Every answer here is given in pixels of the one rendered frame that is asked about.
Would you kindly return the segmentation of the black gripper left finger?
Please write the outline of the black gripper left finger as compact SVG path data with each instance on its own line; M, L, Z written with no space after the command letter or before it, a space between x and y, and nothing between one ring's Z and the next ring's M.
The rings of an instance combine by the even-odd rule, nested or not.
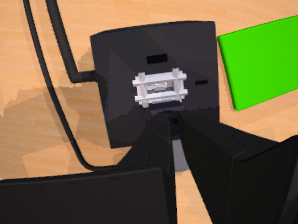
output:
M0 180L0 224L178 224L172 137L157 113L113 169Z

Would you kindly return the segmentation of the green box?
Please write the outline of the green box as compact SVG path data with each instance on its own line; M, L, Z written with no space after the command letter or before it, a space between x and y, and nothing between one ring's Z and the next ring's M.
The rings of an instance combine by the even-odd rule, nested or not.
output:
M298 15L216 39L235 111L298 89Z

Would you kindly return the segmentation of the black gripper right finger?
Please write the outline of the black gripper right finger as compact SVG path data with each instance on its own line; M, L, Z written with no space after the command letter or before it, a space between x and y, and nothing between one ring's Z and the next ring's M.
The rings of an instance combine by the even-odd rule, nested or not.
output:
M177 112L181 147L212 224L293 224L298 135L273 141Z

